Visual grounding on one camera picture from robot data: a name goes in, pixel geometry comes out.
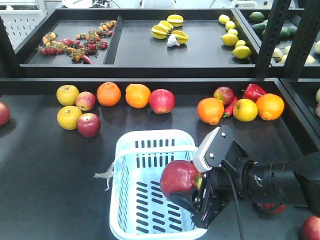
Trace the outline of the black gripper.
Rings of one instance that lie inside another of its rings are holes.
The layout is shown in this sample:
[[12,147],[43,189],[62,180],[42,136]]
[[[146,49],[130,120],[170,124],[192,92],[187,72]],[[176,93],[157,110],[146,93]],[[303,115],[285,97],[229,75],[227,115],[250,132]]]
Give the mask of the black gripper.
[[199,191],[195,187],[173,191],[169,199],[192,213],[191,219],[198,228],[207,229],[231,201],[250,199],[245,173],[251,163],[246,151],[233,141],[219,167],[202,172],[204,177]]

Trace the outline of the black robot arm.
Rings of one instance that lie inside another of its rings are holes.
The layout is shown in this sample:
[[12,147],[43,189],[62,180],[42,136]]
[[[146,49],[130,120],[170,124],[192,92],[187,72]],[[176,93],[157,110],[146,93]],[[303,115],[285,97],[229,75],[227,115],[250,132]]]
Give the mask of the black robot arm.
[[294,205],[320,215],[320,153],[298,161],[257,162],[247,157],[235,141],[199,147],[200,157],[211,167],[204,173],[200,189],[170,193],[169,199],[191,213],[198,228],[206,229],[231,201],[255,204]]

